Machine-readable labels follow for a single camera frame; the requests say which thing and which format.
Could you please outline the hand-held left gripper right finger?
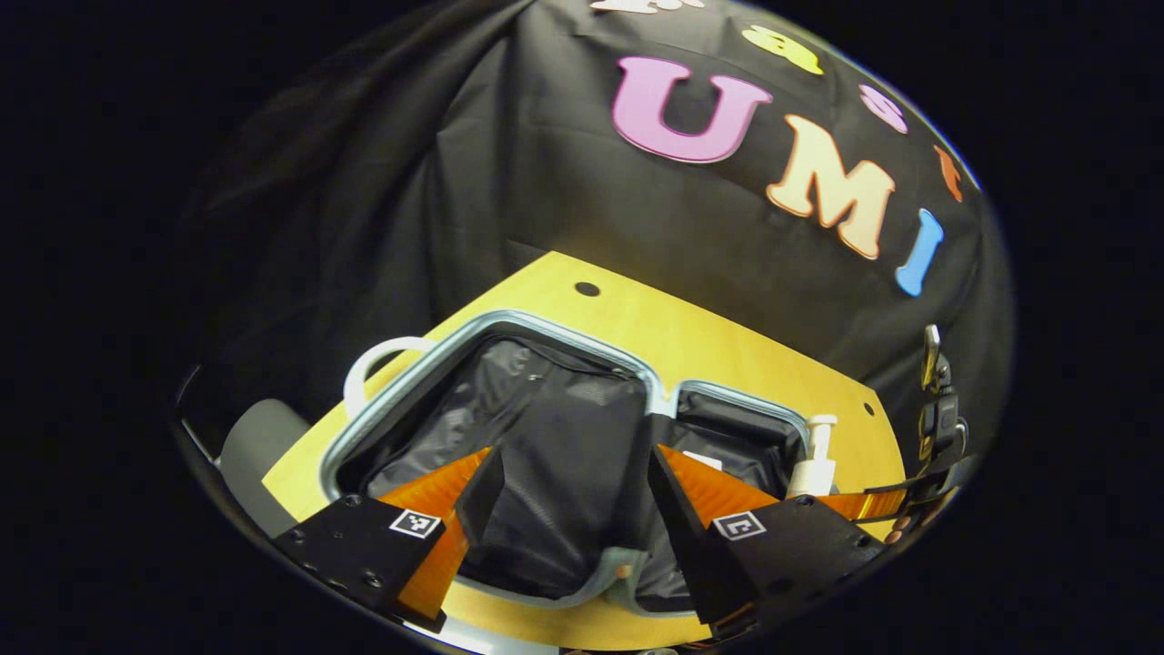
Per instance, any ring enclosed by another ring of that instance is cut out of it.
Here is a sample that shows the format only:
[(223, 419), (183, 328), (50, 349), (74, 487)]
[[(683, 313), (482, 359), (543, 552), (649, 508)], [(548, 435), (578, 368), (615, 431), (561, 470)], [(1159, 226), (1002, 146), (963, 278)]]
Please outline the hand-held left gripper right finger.
[(826, 498), (778, 500), (665, 444), (647, 479), (696, 615), (717, 639), (776, 631), (886, 551)]

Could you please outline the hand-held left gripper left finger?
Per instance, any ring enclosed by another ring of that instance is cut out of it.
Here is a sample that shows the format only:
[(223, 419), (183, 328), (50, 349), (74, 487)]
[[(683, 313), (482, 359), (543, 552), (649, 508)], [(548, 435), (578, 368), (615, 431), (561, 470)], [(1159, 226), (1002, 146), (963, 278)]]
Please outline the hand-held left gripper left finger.
[(274, 544), (362, 608), (442, 631), (442, 604), (504, 485), (501, 451), (483, 448), (382, 497), (345, 494)]

